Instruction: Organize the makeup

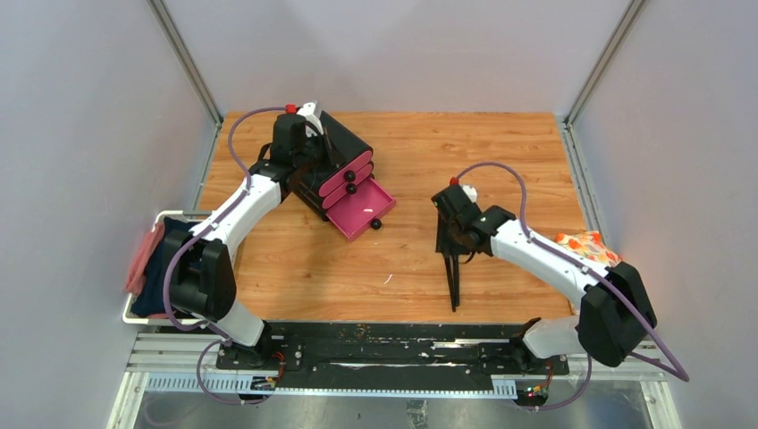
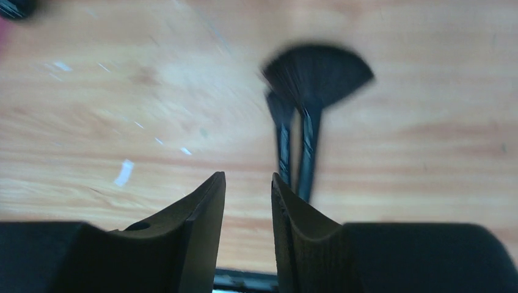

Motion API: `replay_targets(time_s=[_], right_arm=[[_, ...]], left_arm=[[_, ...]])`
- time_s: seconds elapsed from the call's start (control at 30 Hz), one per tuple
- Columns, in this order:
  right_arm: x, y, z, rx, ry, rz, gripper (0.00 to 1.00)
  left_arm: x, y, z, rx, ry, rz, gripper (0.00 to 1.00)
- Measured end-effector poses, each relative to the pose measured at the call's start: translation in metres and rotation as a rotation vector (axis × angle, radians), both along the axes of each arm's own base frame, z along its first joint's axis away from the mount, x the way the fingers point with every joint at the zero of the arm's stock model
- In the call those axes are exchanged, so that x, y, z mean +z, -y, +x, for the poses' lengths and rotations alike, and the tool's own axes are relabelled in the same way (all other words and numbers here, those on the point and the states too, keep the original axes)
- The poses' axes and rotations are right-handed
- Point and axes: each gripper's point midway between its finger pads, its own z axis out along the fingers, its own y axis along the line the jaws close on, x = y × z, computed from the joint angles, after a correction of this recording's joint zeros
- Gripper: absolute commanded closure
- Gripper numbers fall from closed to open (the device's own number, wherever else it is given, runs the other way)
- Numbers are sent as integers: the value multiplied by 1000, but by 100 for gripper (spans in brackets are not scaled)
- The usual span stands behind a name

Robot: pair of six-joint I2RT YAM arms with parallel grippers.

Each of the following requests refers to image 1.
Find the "black drawer organizer box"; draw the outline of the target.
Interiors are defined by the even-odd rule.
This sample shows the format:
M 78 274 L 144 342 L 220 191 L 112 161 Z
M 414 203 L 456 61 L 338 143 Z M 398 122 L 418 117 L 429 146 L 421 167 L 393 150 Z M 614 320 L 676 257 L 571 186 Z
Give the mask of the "black drawer organizer box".
M 320 122 L 324 135 L 307 138 L 310 158 L 294 175 L 291 192 L 326 222 L 329 209 L 374 176 L 374 150 L 329 113 L 322 112 Z

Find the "pink top drawer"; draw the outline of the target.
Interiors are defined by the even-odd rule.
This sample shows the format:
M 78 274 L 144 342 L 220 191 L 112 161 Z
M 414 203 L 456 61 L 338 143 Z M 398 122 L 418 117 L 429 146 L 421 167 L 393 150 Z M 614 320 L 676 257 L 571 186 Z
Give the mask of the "pink top drawer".
M 366 150 L 358 155 L 352 161 L 349 161 L 343 167 L 340 167 L 330 177 L 328 177 L 318 189 L 318 196 L 326 198 L 335 190 L 348 183 L 348 173 L 351 172 L 354 177 L 354 183 L 360 183 L 373 173 L 373 155 L 372 150 Z

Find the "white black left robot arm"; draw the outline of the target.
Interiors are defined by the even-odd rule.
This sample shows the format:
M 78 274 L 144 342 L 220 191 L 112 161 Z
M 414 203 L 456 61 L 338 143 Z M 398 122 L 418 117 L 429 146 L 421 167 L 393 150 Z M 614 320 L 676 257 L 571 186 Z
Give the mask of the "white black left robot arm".
M 277 107 L 273 137 L 263 158 L 246 166 L 230 154 L 244 179 L 209 218 L 189 231 L 164 238 L 162 299 L 165 313 L 181 331 L 207 328 L 226 345 L 240 346 L 240 358 L 253 369 L 267 367 L 274 345 L 270 327 L 237 298 L 233 258 L 256 224 L 300 187 L 303 177 L 333 164 L 333 144 L 320 112 Z

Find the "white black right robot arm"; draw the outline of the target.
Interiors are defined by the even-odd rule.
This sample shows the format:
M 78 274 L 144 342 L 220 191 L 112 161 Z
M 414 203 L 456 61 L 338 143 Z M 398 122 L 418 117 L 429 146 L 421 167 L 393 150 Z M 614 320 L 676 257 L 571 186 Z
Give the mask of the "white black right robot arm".
M 452 184 L 435 194 L 438 233 L 461 254 L 505 260 L 552 286 L 579 307 L 576 316 L 533 319 L 512 339 L 512 365 L 533 373 L 546 358 L 585 352 L 619 366 L 657 324 L 642 277 L 632 265 L 581 257 L 526 227 L 513 213 L 481 210 L 472 188 Z

